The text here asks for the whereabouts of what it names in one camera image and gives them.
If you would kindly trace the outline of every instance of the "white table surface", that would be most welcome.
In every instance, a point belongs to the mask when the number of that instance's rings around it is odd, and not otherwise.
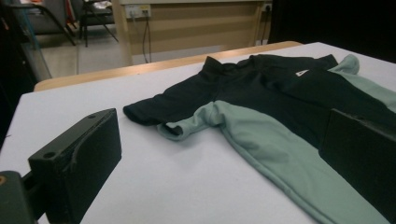
[[[340,62],[349,51],[314,43],[264,52]],[[396,64],[359,54],[360,76],[396,91]],[[236,63],[247,56],[221,60]],[[122,159],[82,223],[315,223],[259,175],[218,129],[172,142],[129,121],[125,105],[154,96],[202,64],[24,94],[0,154],[0,170],[29,172],[28,157],[83,117],[108,108],[119,116]],[[45,216],[39,223],[48,223]]]

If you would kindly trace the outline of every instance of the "garment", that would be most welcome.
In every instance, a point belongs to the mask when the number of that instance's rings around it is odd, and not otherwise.
[[[353,56],[344,65],[332,55],[256,55],[237,64],[208,58],[196,76],[124,113],[174,140],[220,127],[249,164],[322,223],[387,223],[316,150],[332,108],[396,127],[387,105],[334,73],[358,70]]]

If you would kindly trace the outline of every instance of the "floor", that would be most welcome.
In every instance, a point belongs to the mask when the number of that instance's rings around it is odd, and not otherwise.
[[[114,25],[109,30],[117,36]],[[75,33],[73,46],[64,35],[40,35],[37,41],[52,77],[66,77],[121,67],[119,43],[103,26],[89,27],[88,47]]]

